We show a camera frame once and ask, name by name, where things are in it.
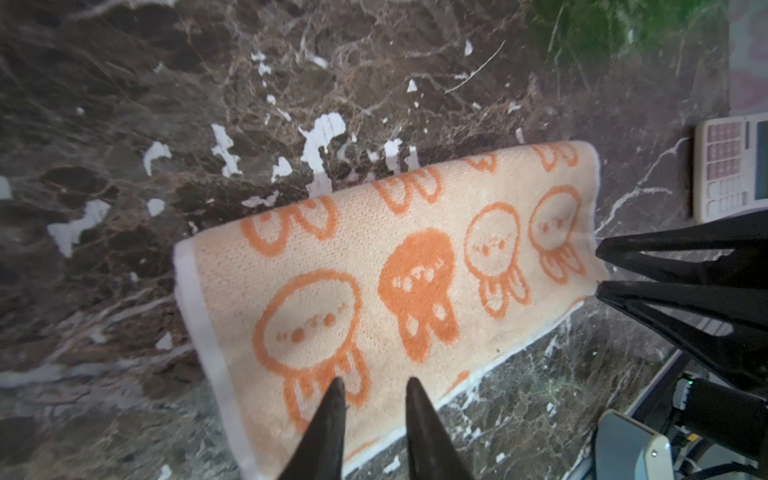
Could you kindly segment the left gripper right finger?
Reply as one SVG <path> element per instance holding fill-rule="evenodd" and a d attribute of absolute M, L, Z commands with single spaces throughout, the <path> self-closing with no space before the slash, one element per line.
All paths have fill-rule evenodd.
<path fill-rule="evenodd" d="M 421 382 L 406 387 L 406 437 L 410 480 L 472 480 Z"/>

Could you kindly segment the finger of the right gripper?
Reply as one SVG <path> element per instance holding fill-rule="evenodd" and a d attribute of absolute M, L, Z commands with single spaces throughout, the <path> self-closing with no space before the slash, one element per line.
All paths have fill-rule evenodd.
<path fill-rule="evenodd" d="M 716 260 L 689 262 L 655 252 L 728 250 Z M 688 228 L 603 240 L 596 256 L 651 280 L 726 287 L 767 285 L 767 212 Z"/>
<path fill-rule="evenodd" d="M 740 390 L 767 388 L 767 291 L 667 282 L 605 281 L 596 297 L 647 326 Z M 720 321 L 716 336 L 661 309 Z"/>

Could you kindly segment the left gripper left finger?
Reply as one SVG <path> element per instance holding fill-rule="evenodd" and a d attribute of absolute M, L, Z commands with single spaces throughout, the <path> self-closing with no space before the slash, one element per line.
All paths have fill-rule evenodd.
<path fill-rule="evenodd" d="M 345 423 L 345 386 L 342 378 L 336 377 L 278 479 L 340 480 Z"/>

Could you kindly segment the orange patterned towel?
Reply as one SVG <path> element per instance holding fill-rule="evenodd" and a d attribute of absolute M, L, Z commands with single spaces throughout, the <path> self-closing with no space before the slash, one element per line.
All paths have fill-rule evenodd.
<path fill-rule="evenodd" d="M 607 276 L 584 141 L 446 161 L 179 242 L 175 295 L 245 479 L 275 479 L 335 378 L 350 472 L 556 328 Z"/>

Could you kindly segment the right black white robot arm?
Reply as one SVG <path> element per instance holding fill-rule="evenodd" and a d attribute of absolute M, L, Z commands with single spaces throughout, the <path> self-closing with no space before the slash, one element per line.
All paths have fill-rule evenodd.
<path fill-rule="evenodd" d="M 644 276 L 604 281 L 603 303 L 645 325 L 724 380 L 690 381 L 681 423 L 756 462 L 767 476 L 767 214 L 612 237 L 598 258 Z"/>

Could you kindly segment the pink white calculator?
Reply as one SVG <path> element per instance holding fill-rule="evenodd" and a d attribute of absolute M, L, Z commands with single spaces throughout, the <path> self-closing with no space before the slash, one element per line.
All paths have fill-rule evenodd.
<path fill-rule="evenodd" d="M 694 135 L 693 216 L 705 224 L 767 208 L 767 115 L 716 118 Z"/>

